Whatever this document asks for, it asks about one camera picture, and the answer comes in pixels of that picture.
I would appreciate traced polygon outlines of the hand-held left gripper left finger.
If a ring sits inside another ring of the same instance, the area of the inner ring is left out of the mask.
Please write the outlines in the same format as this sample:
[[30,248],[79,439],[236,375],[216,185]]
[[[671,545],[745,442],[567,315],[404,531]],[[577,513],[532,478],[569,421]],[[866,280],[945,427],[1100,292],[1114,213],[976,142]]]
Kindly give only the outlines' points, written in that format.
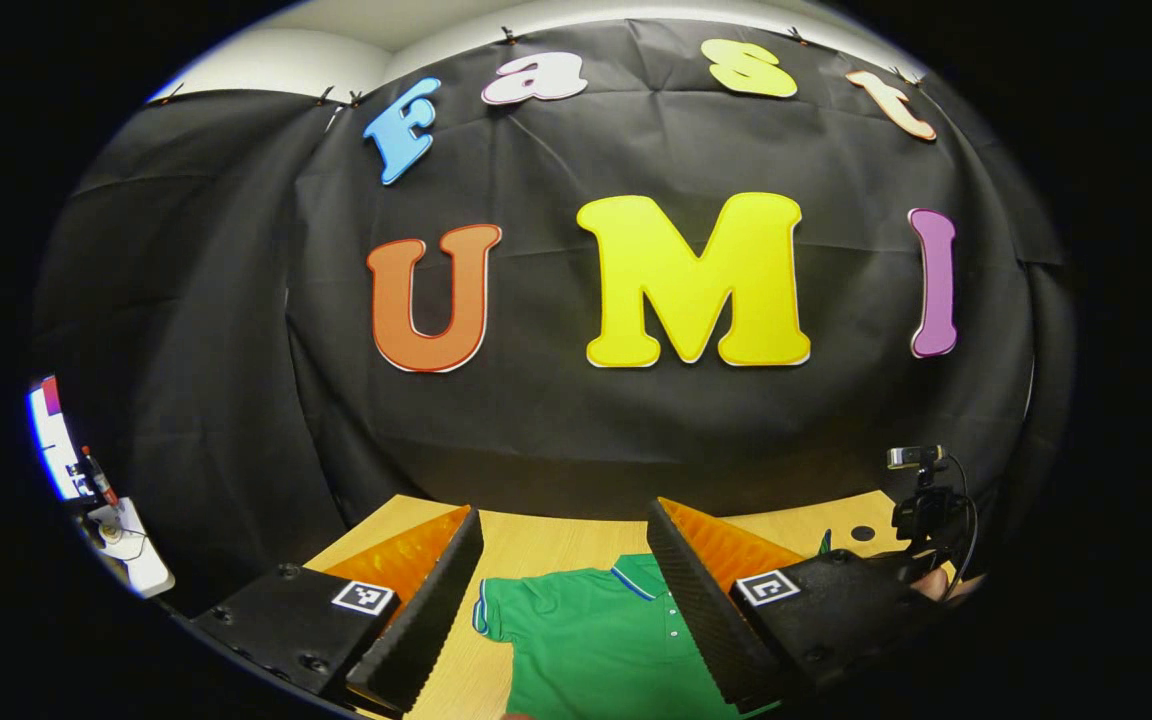
[[444,511],[326,570],[278,564],[192,620],[270,676],[347,710],[414,710],[484,548],[479,511]]

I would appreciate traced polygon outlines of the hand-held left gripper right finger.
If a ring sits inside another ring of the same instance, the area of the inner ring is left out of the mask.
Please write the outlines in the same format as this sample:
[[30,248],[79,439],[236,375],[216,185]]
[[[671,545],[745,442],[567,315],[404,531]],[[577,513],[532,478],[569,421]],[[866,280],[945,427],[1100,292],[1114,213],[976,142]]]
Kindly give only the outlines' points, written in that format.
[[657,498],[646,539],[723,702],[804,705],[929,632],[947,602],[914,588],[914,559],[832,550],[805,559]]

